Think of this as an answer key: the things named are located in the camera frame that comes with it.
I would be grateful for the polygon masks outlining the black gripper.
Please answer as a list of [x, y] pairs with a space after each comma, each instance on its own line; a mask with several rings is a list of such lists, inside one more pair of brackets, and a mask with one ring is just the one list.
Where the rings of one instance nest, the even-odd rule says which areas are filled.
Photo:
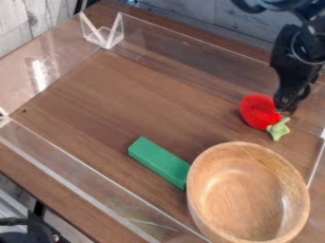
[[282, 114], [292, 115], [309, 97], [325, 65], [325, 32], [285, 25], [272, 50], [270, 66], [280, 78], [273, 101]]

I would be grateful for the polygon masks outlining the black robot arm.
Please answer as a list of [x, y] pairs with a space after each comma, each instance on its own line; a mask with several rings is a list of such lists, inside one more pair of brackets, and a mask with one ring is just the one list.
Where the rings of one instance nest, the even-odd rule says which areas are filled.
[[282, 113], [293, 114], [310, 96], [325, 66], [325, 0], [231, 0], [247, 13], [290, 12], [301, 25], [285, 24], [272, 49], [270, 66], [280, 78], [273, 101]]

